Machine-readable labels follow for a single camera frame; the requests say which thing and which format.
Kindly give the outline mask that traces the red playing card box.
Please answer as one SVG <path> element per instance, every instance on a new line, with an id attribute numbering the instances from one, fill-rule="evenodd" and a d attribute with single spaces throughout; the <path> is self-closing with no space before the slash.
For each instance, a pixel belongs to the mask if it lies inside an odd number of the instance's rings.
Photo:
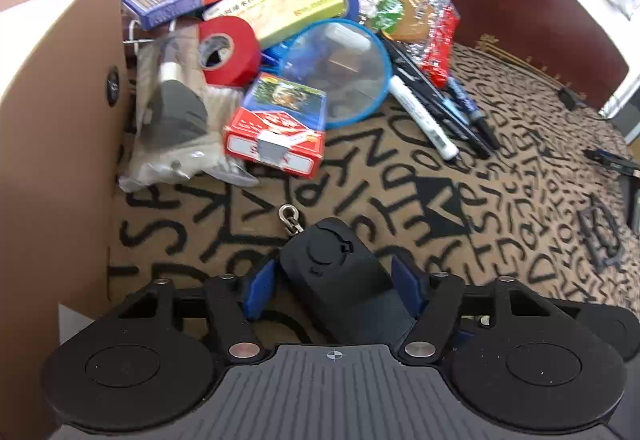
<path id="1" fill-rule="evenodd" d="M 224 150 L 302 178 L 312 177 L 324 155 L 326 94 L 259 74 L 224 128 Z"/>

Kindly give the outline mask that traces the dark red headboard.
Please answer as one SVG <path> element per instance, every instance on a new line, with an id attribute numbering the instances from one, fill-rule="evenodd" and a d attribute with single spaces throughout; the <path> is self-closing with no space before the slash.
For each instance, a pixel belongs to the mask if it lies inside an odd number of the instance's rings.
<path id="1" fill-rule="evenodd" d="M 620 50 L 578 0 L 452 0 L 454 40 L 468 47 L 491 36 L 499 50 L 559 78 L 603 108 L 628 73 Z"/>

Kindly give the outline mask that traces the black charger device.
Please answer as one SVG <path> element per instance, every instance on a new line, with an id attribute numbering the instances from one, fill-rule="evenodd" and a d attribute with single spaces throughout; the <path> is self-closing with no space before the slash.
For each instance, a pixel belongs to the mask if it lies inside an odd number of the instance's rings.
<path id="1" fill-rule="evenodd" d="M 558 98 L 569 111 L 576 111 L 585 108 L 587 104 L 570 88 L 562 87 L 558 90 Z"/>

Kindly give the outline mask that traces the black digital luggage scale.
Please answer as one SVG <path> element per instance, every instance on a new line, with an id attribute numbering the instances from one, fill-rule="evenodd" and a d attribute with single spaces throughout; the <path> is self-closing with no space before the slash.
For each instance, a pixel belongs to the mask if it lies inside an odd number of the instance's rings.
<path id="1" fill-rule="evenodd" d="M 397 348 L 416 320 L 382 264 L 343 220 L 303 228 L 291 204 L 278 215 L 291 238 L 280 249 L 285 286 L 331 344 Z"/>

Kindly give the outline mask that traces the yellow medicine box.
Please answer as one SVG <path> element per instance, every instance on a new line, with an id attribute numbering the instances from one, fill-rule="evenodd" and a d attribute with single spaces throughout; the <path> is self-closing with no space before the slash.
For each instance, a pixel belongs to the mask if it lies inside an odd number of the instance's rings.
<path id="1" fill-rule="evenodd" d="M 221 0 L 203 12 L 205 21 L 220 16 L 242 18 L 265 49 L 299 33 L 314 22 L 335 18 L 343 0 Z"/>

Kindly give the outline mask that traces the blue marker pen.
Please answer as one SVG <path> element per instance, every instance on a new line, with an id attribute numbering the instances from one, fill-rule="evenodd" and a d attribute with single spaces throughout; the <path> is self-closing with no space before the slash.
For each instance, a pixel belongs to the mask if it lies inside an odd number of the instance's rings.
<path id="1" fill-rule="evenodd" d="M 447 90 L 452 100 L 454 100 L 454 103 L 462 109 L 462 112 L 469 119 L 471 125 L 477 129 L 485 142 L 494 150 L 498 150 L 500 148 L 500 142 L 494 130 L 488 125 L 484 113 L 469 93 L 466 92 L 465 88 L 463 88 L 452 75 L 449 75 L 447 78 Z"/>

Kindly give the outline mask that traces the red snack packet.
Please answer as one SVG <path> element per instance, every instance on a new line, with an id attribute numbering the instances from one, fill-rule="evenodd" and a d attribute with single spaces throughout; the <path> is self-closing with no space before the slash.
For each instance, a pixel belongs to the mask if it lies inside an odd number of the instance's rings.
<path id="1" fill-rule="evenodd" d="M 430 31 L 420 67 L 437 88 L 443 89 L 449 77 L 449 58 L 460 15 L 451 0 L 426 0 L 426 5 L 430 8 L 426 19 Z"/>

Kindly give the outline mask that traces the blue rimmed magnifying glass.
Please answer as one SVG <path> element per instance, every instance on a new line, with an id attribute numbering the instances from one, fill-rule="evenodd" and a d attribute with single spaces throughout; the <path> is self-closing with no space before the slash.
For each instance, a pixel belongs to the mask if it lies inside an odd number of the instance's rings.
<path id="1" fill-rule="evenodd" d="M 392 77 L 382 42 L 355 21 L 330 18 L 262 52 L 262 65 L 277 75 L 326 94 L 326 128 L 368 118 L 384 102 Z"/>

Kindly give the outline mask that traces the white marker pen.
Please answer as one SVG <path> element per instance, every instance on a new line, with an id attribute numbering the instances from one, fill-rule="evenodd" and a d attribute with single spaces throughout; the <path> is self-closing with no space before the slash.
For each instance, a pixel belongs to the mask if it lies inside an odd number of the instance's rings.
<path id="1" fill-rule="evenodd" d="M 451 142 L 434 117 L 398 76 L 390 78 L 388 91 L 411 116 L 445 162 L 451 162 L 458 157 L 457 145 Z"/>

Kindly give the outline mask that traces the large brown cardboard box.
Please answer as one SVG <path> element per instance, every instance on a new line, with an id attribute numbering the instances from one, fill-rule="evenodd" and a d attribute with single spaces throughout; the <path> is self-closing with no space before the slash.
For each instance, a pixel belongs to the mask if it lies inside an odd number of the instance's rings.
<path id="1" fill-rule="evenodd" d="M 1 434 L 54 426 L 40 370 L 58 310 L 108 305 L 129 104 L 120 0 L 1 0 Z"/>

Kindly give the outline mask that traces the black pen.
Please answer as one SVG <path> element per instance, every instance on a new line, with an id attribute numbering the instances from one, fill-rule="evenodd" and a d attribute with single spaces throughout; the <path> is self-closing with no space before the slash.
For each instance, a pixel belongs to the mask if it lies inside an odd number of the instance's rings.
<path id="1" fill-rule="evenodd" d="M 411 90 L 424 108 L 438 122 L 442 122 L 457 137 L 465 141 L 479 158 L 489 158 L 491 154 L 489 146 L 471 129 L 470 124 L 463 116 L 452 107 L 452 102 L 419 70 L 402 45 L 391 40 L 382 32 L 378 33 L 378 38 L 381 39 L 390 56 L 395 75 Z"/>

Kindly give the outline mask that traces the bagged black brush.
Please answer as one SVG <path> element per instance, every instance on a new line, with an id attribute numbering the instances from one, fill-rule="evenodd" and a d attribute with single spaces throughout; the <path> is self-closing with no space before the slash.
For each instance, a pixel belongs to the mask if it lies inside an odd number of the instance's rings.
<path id="1" fill-rule="evenodd" d="M 224 127 L 244 91 L 206 82 L 195 25 L 139 51 L 136 93 L 134 146 L 118 179 L 123 191 L 183 183 L 201 172 L 232 186 L 258 185 L 244 162 L 224 150 Z"/>

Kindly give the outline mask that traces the red electrical tape roll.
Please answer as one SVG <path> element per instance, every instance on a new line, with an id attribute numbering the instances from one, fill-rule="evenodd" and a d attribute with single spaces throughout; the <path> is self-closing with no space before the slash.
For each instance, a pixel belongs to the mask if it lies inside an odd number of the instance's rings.
<path id="1" fill-rule="evenodd" d="M 198 65 L 207 85 L 244 88 L 257 76 L 260 47 L 250 24 L 220 16 L 198 24 Z"/>

